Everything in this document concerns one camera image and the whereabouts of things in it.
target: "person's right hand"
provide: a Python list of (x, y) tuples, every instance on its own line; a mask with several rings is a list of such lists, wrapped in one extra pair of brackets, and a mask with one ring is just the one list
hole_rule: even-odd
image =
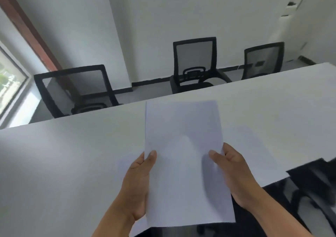
[(262, 202), (265, 191), (254, 179), (244, 157), (229, 144), (224, 143), (225, 155), (209, 151), (210, 158), (223, 170), (227, 186), (237, 204), (251, 210)]

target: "door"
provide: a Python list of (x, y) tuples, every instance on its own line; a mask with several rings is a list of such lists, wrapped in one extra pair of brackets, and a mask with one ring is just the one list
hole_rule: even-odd
[(285, 42), (284, 61), (300, 56), (335, 7), (336, 0), (290, 0), (270, 37)]

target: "mesh backrest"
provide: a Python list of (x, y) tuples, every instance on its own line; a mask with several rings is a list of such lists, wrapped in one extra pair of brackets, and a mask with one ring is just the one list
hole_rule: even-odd
[(211, 68), (212, 61), (212, 41), (196, 42), (177, 45), (177, 62), (179, 66), (179, 75), (183, 71), (192, 67)]
[(249, 79), (260, 74), (272, 74), (280, 71), (282, 61), (279, 66), (279, 55), (281, 47), (269, 47), (257, 49), (246, 53), (246, 63), (243, 79)]
[(53, 113), (54, 103), (62, 114), (71, 115), (74, 107), (87, 106), (91, 103), (104, 103), (107, 107), (112, 107), (114, 101), (114, 104), (118, 105), (104, 73), (106, 71), (103, 65), (94, 65), (37, 74), (34, 78), (42, 99), (52, 114), (59, 115), (57, 110)]

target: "person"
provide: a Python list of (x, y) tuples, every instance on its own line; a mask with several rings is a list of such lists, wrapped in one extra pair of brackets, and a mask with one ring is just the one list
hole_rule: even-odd
[[(254, 179), (245, 159), (224, 143), (225, 155), (210, 150), (210, 158), (223, 170), (227, 186), (238, 205), (249, 211), (268, 237), (312, 237), (287, 210), (275, 201)], [(157, 152), (145, 159), (144, 153), (127, 171), (120, 193), (109, 207), (92, 237), (126, 237), (133, 224), (146, 213), (149, 172)]]

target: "paper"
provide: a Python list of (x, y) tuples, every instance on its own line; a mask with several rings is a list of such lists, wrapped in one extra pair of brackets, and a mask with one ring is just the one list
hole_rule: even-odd
[(224, 128), (222, 131), (224, 142), (230, 144), (244, 156), (260, 186), (265, 187), (289, 177), (250, 128), (240, 126)]
[(235, 222), (223, 173), (208, 157), (222, 146), (216, 101), (147, 102), (145, 154), (158, 153), (149, 182), (149, 226)]
[[(116, 165), (117, 172), (115, 176), (118, 182), (122, 183), (128, 168), (140, 156), (141, 153), (142, 152), (125, 155), (123, 158), (121, 158), (117, 162), (117, 165)], [(140, 218), (138, 221), (135, 222), (129, 234), (129, 237), (134, 237), (138, 234), (141, 234), (147, 229), (149, 229), (149, 226), (147, 224), (147, 218), (145, 215), (144, 217)]]

